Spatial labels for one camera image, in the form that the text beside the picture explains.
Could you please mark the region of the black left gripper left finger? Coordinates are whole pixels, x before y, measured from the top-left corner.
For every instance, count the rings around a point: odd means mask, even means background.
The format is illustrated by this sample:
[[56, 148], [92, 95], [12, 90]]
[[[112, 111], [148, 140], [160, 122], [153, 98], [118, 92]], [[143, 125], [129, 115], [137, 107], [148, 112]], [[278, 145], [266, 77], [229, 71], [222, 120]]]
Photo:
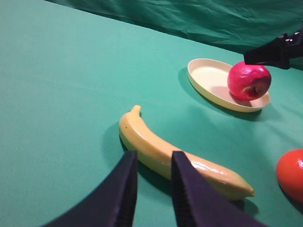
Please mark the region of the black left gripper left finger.
[[115, 168], [90, 193], [45, 227], [131, 227], [138, 188], [136, 151], [127, 151]]

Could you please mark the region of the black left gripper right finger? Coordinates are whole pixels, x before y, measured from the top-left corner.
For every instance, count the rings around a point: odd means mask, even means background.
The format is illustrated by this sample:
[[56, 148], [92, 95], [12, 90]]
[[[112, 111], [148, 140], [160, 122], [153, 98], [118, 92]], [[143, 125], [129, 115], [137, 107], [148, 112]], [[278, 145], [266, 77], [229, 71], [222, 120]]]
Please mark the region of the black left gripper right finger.
[[218, 193], [182, 151], [171, 158], [172, 202], [178, 227], [264, 227]]

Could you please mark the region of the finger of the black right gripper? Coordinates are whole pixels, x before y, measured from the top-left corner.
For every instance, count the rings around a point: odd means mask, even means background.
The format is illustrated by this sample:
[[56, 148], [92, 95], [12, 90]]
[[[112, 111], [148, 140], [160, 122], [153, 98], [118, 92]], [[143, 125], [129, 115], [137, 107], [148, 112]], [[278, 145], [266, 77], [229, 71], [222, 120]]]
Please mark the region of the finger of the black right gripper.
[[290, 60], [303, 56], [303, 30], [284, 33], [269, 43], [244, 53], [247, 65], [273, 66], [283, 70], [290, 68]]

